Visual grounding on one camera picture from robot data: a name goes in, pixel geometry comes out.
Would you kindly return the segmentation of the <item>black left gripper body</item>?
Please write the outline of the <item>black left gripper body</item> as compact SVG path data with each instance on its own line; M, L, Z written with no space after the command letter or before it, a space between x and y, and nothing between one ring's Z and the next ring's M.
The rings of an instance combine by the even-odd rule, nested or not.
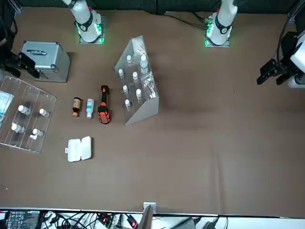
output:
M291 56L294 54L297 44L297 32L287 32L280 41L279 51L282 52L282 57L276 58L276 73L289 73L297 70L296 65L292 62Z

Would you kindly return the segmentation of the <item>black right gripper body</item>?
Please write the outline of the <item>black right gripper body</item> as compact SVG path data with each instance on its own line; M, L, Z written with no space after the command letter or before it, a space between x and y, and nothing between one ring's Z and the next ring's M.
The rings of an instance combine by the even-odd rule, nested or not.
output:
M20 71L18 69L18 56L11 53L9 56L4 58L3 61L4 69L11 73L13 76L20 76Z

